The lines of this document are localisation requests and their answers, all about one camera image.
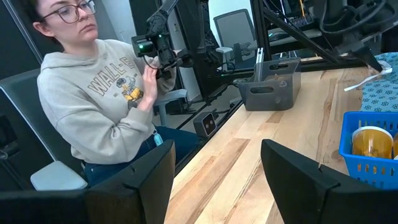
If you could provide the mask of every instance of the blue patterned cloth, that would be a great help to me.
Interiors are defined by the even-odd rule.
[[[391,65],[392,73],[364,85],[361,111],[398,112],[398,53],[377,55]]]

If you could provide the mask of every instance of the white wall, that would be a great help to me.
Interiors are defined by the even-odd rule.
[[[232,12],[239,9],[247,9],[251,21],[253,22],[253,15],[251,11],[250,0],[211,0],[209,1],[209,14],[210,14],[210,28],[213,31],[218,43],[220,44],[220,38],[218,37],[217,28],[213,18],[227,12]]]
[[[98,23],[98,38],[99,39],[117,39],[117,35],[113,29],[111,19],[106,12],[105,6],[101,1],[95,2],[97,13],[95,18]]]
[[[102,0],[119,40],[131,44],[136,36],[129,0]]]

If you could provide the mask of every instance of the hoodie sleeve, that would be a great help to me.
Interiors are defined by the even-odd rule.
[[[131,53],[131,57],[133,58],[134,62],[136,63],[139,71],[141,72],[141,74],[144,74],[144,68],[145,68],[145,60],[144,58],[137,58],[136,54],[134,53],[134,49],[132,47],[132,45],[124,43],[124,42],[120,42],[122,44],[122,46]],[[156,56],[155,58],[152,57],[146,57],[147,63],[152,65],[154,64],[155,67],[160,66],[159,64],[159,59]],[[159,96],[163,96],[166,93],[170,92],[171,90],[173,90],[174,86],[175,86],[175,79],[177,77],[177,68],[173,68],[170,70],[172,77],[169,79],[164,79],[164,78],[160,78],[157,80],[157,89],[158,89],[158,95]]]
[[[125,118],[114,123],[83,90],[61,78],[39,77],[38,87],[48,119],[84,158],[90,158],[88,162],[129,162],[153,131],[151,113],[132,108]]]

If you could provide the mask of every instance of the jeans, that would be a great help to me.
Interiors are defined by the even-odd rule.
[[[163,141],[173,139],[175,143],[175,163],[179,163],[187,154],[192,152],[197,145],[198,136],[188,131],[181,131],[163,126],[156,127],[157,132],[162,136]],[[156,147],[154,136],[149,136],[138,150],[135,158],[130,162],[113,165],[101,165],[86,163],[85,173],[88,183],[91,187],[101,183],[102,181],[112,177],[114,174],[122,171],[130,163],[139,159],[143,155]]]

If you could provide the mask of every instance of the orange cup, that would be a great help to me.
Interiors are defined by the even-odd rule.
[[[365,126],[352,135],[353,154],[359,156],[391,159],[392,135],[379,127]]]
[[[398,133],[394,136],[394,159],[398,160]]]

